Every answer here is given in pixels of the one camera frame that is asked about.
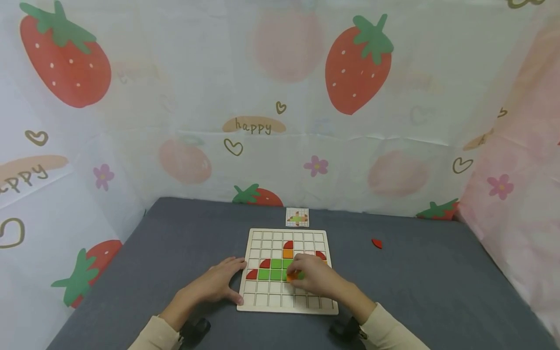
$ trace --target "beige sleeve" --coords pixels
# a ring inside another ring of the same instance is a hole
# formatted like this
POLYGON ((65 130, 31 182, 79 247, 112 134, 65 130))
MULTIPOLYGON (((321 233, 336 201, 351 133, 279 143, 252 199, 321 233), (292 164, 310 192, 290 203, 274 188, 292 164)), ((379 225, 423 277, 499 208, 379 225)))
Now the beige sleeve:
POLYGON ((422 341, 398 322, 381 304, 362 326, 362 341, 366 349, 379 350, 430 350, 422 341))
POLYGON ((179 333, 166 321, 152 316, 128 350, 175 350, 179 345, 179 333))

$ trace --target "grid board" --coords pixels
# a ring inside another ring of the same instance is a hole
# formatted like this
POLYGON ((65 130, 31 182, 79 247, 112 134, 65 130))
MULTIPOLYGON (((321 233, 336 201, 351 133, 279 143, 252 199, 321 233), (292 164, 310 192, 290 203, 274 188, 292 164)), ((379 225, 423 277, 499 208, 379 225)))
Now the grid board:
POLYGON ((328 266, 326 231, 252 228, 249 231, 239 293, 245 303, 239 311, 288 312, 338 315, 338 303, 294 288, 286 281, 286 269, 296 254, 319 256, 328 266))

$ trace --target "red strawberry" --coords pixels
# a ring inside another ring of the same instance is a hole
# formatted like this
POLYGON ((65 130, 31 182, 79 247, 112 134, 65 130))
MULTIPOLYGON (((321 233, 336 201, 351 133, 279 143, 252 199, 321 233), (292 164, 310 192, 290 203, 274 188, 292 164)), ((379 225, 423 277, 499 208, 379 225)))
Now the red strawberry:
POLYGON ((20 23, 27 56, 49 90, 65 104, 92 105, 109 89, 111 66, 95 36, 68 21, 59 1, 54 13, 27 3, 20 23))
POLYGON ((253 184, 245 191, 242 191, 238 186, 234 186, 234 188, 237 191, 237 195, 233 199, 234 203, 256 204, 258 206, 271 207, 284 206, 277 195, 264 188, 259 188, 259 184, 253 184))
POLYGON ((55 281, 50 286, 66 288, 64 303, 77 308, 122 246, 119 240, 110 240, 97 244, 87 252, 86 249, 81 249, 72 275, 55 281))
POLYGON ((430 208, 419 212, 416 217, 420 219, 433 219, 433 220, 451 220, 459 206, 459 199, 447 202, 438 206, 436 202, 430 202, 430 208))
POLYGON ((376 26, 362 16, 334 41, 326 58, 325 82, 333 106, 352 115, 381 89, 391 69, 393 44, 383 33, 387 15, 376 26))

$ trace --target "gray tablecloth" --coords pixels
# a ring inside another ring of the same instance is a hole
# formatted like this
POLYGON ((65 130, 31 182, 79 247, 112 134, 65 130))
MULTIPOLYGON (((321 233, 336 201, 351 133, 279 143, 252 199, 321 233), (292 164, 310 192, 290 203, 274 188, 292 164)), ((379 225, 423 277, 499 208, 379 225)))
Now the gray tablecloth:
MULTIPOLYGON (((161 198, 48 350, 126 349, 174 293, 223 258, 244 256, 249 229, 284 227, 285 208, 161 198)), ((432 350, 556 349, 476 237, 458 222, 310 210, 334 269, 432 350), (383 241, 375 248, 371 239, 383 241)), ((240 276, 232 280, 239 289, 240 276)), ((212 329, 196 349, 362 349, 328 337, 336 316, 202 306, 212 329)), ((341 315, 346 311, 341 308, 341 315)))

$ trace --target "flower print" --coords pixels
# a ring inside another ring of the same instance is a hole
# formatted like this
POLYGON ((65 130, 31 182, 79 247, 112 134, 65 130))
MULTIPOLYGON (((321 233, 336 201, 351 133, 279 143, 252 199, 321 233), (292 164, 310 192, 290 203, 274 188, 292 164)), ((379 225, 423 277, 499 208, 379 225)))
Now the flower print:
POLYGON ((321 174, 326 174, 327 170, 326 167, 329 166, 329 162, 325 159, 319 160, 317 156, 311 156, 311 162, 305 163, 304 168, 311 170, 311 177, 314 178, 317 175, 317 172, 321 174))
POLYGON ((109 181, 115 177, 115 173, 109 169, 109 165, 102 164, 101 167, 94 167, 94 175, 97 178, 95 181, 95 187, 98 189, 103 186, 106 191, 109 190, 109 181))
POLYGON ((490 185, 492 185, 492 189, 488 193, 488 195, 498 195, 501 200, 506 200, 507 195, 510 194, 514 190, 514 185, 509 182, 510 176, 507 174, 502 174, 499 179, 496 178, 488 178, 486 181, 490 185))

